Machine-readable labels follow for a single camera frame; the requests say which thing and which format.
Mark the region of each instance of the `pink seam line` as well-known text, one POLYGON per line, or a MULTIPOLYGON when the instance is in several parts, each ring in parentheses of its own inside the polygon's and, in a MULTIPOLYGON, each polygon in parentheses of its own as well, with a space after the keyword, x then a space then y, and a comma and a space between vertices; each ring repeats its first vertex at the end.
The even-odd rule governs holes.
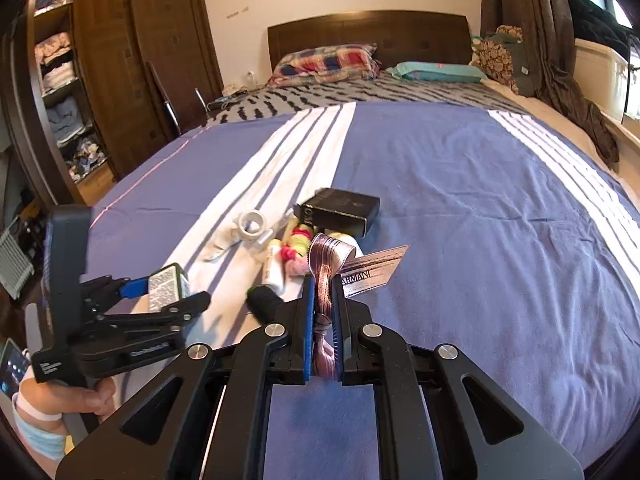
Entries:
POLYGON ((177 150, 175 150, 171 155, 166 156, 163 160, 161 160, 160 162, 158 162, 154 167, 152 167, 149 171, 147 171, 143 176, 141 176, 139 179, 137 179, 135 181, 135 183, 133 184, 133 186, 129 187, 129 189, 127 189, 123 194, 121 194, 119 197, 117 197, 116 200, 114 200, 113 202, 111 202, 107 207, 105 207, 102 211, 100 211, 100 214, 94 218, 94 221, 91 222, 91 226, 89 227, 89 229, 93 228, 94 225, 97 223, 97 221, 102 218, 102 215, 104 215, 109 209, 111 209, 111 207, 115 206, 120 200, 122 200, 124 197, 126 197, 131 191, 133 191, 133 189, 140 184, 140 182, 142 182, 143 180, 146 179, 146 177, 148 177, 150 174, 152 174, 155 170, 157 170, 160 166, 162 166, 166 161, 168 161, 170 158, 172 158, 174 155, 177 155, 187 144, 189 144, 193 139, 195 139, 196 137, 198 137, 201 133, 206 132, 208 130, 208 128, 203 128, 201 129, 197 134, 195 134, 193 137, 191 137, 191 139, 187 139, 184 141, 184 143, 182 144, 182 146, 180 146, 180 148, 178 148, 177 150))

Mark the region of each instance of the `small white box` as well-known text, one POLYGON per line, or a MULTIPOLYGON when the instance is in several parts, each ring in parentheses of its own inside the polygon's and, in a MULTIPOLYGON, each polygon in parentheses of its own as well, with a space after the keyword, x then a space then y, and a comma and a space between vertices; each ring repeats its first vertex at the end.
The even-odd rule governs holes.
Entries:
POLYGON ((592 41, 575 40, 575 72, 584 96, 621 121, 625 111, 628 65, 612 48, 592 41))

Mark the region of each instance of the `phone screen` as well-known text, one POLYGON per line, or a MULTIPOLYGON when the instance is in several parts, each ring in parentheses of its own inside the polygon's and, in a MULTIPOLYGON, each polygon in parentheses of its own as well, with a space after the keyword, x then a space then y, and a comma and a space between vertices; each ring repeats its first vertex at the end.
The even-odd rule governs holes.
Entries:
POLYGON ((10 339, 7 340, 0 359, 0 390, 10 399, 18 392, 20 381, 24 377, 29 360, 10 339))

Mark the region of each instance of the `metal screw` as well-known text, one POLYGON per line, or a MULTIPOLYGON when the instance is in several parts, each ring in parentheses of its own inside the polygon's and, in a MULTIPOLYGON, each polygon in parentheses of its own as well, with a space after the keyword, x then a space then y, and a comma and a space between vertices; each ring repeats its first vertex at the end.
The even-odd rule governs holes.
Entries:
POLYGON ((202 359, 209 353, 209 349, 204 345, 193 345, 187 350, 187 355, 191 359, 202 359))
POLYGON ((458 349, 452 345, 442 345, 438 348, 438 354, 443 359, 455 359, 458 357, 458 349))
POLYGON ((264 327, 264 333, 269 337, 279 337, 284 334, 284 327, 279 323, 271 323, 264 327))
POLYGON ((367 337, 380 337, 382 335, 382 327, 375 323, 370 323, 362 327, 362 333, 367 337))

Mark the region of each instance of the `wooden headboard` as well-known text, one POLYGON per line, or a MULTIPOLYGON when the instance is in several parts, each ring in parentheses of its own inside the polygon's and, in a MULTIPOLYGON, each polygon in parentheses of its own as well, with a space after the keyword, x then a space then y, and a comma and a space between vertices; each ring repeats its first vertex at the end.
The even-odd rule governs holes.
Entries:
POLYGON ((471 36, 465 16, 420 10, 328 14, 268 28, 271 68, 291 52, 343 43, 376 43, 382 68, 402 61, 468 64, 471 36))

